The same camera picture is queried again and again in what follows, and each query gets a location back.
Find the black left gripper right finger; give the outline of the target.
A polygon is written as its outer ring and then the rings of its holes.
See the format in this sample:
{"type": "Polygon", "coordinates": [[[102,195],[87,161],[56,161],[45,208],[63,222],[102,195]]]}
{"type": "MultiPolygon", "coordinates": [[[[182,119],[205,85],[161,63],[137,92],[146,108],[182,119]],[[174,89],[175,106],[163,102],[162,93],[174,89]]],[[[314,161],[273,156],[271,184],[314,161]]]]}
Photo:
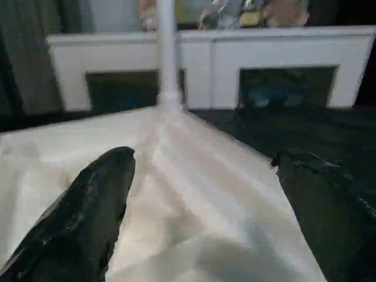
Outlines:
{"type": "Polygon", "coordinates": [[[375,192],[343,167],[286,150],[271,162],[328,281],[375,281],[375,192]]]}

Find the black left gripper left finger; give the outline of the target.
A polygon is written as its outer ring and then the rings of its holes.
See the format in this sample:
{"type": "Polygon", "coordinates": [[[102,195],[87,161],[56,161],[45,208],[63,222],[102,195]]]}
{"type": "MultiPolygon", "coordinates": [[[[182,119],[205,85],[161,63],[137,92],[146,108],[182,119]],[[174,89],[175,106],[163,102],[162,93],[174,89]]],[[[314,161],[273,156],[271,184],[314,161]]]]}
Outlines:
{"type": "Polygon", "coordinates": [[[105,281],[135,170],[127,146],[85,167],[20,242],[1,281],[105,281]]]}

